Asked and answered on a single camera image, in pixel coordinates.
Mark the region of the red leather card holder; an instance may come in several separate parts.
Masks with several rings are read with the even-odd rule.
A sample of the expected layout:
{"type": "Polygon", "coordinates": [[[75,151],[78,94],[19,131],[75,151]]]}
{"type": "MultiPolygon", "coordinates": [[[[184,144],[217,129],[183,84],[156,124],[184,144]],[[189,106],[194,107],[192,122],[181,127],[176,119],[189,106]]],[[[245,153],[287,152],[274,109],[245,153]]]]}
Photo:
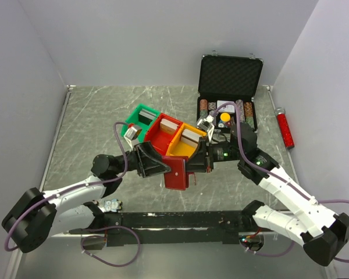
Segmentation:
{"type": "Polygon", "coordinates": [[[195,175],[194,172],[186,171],[188,156],[163,156],[162,160],[170,167],[170,172],[163,175],[165,188],[185,191],[189,187],[189,176],[195,175]]]}

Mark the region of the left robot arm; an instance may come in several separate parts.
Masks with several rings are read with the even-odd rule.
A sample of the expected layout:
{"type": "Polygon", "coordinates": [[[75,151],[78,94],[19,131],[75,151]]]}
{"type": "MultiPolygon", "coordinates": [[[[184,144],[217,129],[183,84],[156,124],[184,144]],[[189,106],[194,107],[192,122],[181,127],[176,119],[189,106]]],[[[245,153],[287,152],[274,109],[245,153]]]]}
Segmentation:
{"type": "Polygon", "coordinates": [[[113,194],[128,171],[150,177],[170,170],[149,142],[119,156],[97,155],[92,162],[92,174],[85,180],[52,191],[31,188],[21,196],[2,221],[8,233],[5,250],[12,251],[9,240],[14,241],[16,249],[28,253],[48,237],[65,231],[86,229],[95,234],[105,223],[97,200],[113,194]]]}

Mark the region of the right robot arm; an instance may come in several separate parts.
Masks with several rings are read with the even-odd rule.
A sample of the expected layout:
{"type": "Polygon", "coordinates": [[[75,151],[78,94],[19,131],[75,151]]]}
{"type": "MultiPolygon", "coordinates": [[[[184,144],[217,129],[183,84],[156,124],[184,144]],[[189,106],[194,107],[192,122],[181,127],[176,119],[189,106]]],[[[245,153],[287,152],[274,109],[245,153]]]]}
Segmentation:
{"type": "Polygon", "coordinates": [[[315,263],[328,266],[349,240],[349,215],[337,214],[304,191],[269,154],[258,148],[257,135],[247,123],[233,124],[230,140],[215,145],[211,140],[215,126],[199,119],[197,127],[206,132],[200,146],[213,162],[238,160],[238,169],[254,184],[277,198],[289,211],[284,214],[260,201],[244,209],[243,227],[248,231],[266,228],[303,247],[315,263]]]}

